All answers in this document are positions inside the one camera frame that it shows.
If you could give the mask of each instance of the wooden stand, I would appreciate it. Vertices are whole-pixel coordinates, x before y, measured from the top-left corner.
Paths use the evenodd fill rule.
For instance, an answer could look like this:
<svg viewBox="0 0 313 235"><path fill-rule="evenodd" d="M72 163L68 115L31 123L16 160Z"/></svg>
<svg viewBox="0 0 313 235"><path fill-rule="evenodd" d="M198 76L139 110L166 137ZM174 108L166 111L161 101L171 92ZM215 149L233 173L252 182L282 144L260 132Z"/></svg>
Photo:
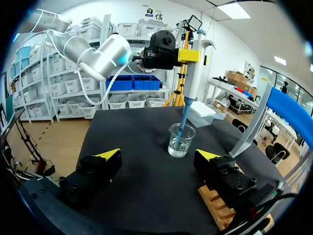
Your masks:
<svg viewBox="0 0 313 235"><path fill-rule="evenodd" d="M227 228L236 215L236 212L233 209L227 207L227 205L215 190L210 191L207 186L202 186L198 189L198 191L219 229L222 231ZM270 219L270 223L263 230L264 232L267 232L271 227L274 226L272 216L269 214L267 218Z"/></svg>

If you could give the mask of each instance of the clear liquid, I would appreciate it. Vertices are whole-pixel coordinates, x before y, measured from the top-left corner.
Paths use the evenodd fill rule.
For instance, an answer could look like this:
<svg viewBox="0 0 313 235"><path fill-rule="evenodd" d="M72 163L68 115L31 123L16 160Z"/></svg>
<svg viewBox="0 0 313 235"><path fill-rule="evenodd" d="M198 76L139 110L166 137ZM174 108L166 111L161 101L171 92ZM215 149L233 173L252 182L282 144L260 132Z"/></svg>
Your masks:
<svg viewBox="0 0 313 235"><path fill-rule="evenodd" d="M168 153L174 158L182 158L186 155L189 143L185 140L179 140L176 144L176 139L173 138L170 140L170 144L168 145Z"/></svg>

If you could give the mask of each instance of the glass beaker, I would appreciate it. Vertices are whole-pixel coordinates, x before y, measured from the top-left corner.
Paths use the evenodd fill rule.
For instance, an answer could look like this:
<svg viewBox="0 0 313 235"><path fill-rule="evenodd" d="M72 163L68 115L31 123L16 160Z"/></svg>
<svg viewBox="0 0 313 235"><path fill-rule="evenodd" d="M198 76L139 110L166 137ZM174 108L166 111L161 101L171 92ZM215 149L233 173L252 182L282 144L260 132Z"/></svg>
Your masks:
<svg viewBox="0 0 313 235"><path fill-rule="evenodd" d="M192 138L196 135L196 131L191 126L185 125L179 141L177 142L177 134L180 123L173 124L169 131L171 132L170 143L168 145L168 153L174 158L182 158L186 155L191 144Z"/></svg>

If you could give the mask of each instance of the poster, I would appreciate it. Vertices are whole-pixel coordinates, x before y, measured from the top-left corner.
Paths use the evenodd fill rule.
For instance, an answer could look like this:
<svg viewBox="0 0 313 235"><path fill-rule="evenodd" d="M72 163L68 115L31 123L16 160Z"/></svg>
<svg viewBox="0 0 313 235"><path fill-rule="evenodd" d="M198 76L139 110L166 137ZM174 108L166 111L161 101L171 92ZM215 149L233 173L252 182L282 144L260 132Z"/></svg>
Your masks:
<svg viewBox="0 0 313 235"><path fill-rule="evenodd" d="M246 61L244 71L244 75L248 77L248 85L252 85L255 77L255 68Z"/></svg>

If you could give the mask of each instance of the ceiling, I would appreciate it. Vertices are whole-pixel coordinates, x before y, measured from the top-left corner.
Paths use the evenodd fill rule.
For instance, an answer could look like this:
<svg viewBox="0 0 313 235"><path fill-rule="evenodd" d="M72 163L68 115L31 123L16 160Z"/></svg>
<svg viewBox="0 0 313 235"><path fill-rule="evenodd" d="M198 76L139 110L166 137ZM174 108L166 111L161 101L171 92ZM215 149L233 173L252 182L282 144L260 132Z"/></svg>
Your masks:
<svg viewBox="0 0 313 235"><path fill-rule="evenodd" d="M311 62L304 55L304 41L290 19L274 0L171 0L213 17L241 40L260 58L261 64L273 65L294 74L302 81L302 86L313 90ZM232 20L216 6L230 2L238 4L251 16L251 19ZM287 61L283 66L274 60L278 56Z"/></svg>

